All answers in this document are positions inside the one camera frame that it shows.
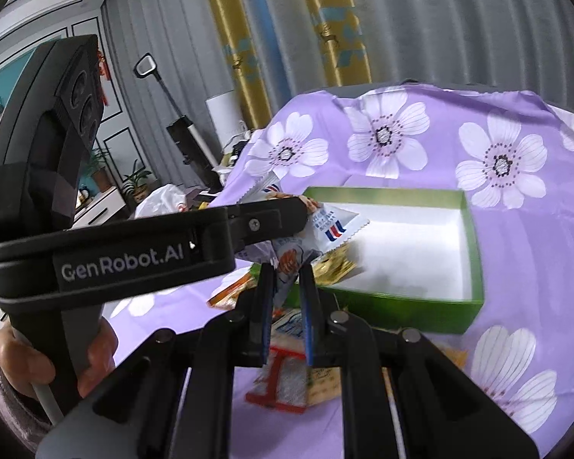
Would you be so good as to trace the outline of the person's left hand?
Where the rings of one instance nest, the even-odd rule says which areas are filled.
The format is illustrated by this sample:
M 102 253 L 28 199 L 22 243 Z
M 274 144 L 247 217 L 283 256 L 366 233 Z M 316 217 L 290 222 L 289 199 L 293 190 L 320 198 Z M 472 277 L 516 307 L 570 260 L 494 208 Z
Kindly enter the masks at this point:
M 98 334 L 88 348 L 89 366 L 77 379 L 77 390 L 87 397 L 115 369 L 114 355 L 118 338 L 112 326 L 100 319 Z M 55 367 L 47 356 L 15 338 L 9 321 L 0 329 L 0 367 L 13 389 L 37 400 L 36 386 L 44 386 L 55 378 Z

